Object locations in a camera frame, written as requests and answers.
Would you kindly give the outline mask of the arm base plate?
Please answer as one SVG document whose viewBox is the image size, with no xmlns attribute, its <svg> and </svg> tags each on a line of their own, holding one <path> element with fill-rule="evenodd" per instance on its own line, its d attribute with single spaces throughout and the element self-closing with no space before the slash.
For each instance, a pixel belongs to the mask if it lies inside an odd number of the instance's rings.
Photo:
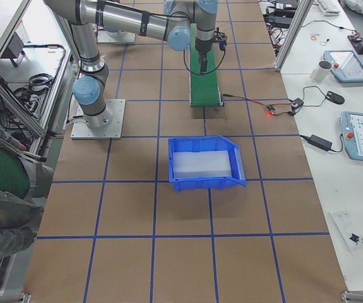
<svg viewBox="0 0 363 303">
<path fill-rule="evenodd" d="M 97 28 L 98 44 L 134 44 L 134 42 L 134 33 L 105 27 Z"/>
<path fill-rule="evenodd" d="M 96 139 L 120 139 L 125 99 L 105 99 L 106 108 L 98 116 L 84 115 L 80 106 L 76 112 L 78 118 L 74 118 L 71 139 L 96 140 Z"/>
</svg>

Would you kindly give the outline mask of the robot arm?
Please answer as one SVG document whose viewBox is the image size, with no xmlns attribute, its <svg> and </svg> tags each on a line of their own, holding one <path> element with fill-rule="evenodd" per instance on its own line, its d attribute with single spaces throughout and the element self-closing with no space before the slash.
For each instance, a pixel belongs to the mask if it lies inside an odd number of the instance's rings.
<svg viewBox="0 0 363 303">
<path fill-rule="evenodd" d="M 94 27 L 134 33 L 167 42 L 175 51 L 190 46 L 191 26 L 196 26 L 194 49 L 198 53 L 199 75 L 208 71 L 208 54 L 213 44 L 222 51 L 227 45 L 224 33 L 216 29 L 217 1 L 166 1 L 162 14 L 121 4 L 119 1 L 46 1 L 53 13 L 67 21 L 74 47 L 80 56 L 83 77 L 72 92 L 90 129 L 108 126 L 113 118 L 104 100 L 108 66 L 100 57 Z"/>
</svg>

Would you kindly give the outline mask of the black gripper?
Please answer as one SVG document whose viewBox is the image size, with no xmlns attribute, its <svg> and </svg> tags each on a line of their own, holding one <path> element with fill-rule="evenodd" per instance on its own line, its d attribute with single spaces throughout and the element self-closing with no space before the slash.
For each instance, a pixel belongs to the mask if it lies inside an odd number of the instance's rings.
<svg viewBox="0 0 363 303">
<path fill-rule="evenodd" d="M 198 52 L 199 57 L 199 72 L 206 73 L 208 68 L 207 53 L 212 50 L 213 44 L 219 44 L 221 51 L 224 51 L 227 46 L 227 35 L 221 32 L 218 27 L 211 30 L 202 30 L 196 28 L 196 36 L 194 47 Z"/>
</svg>

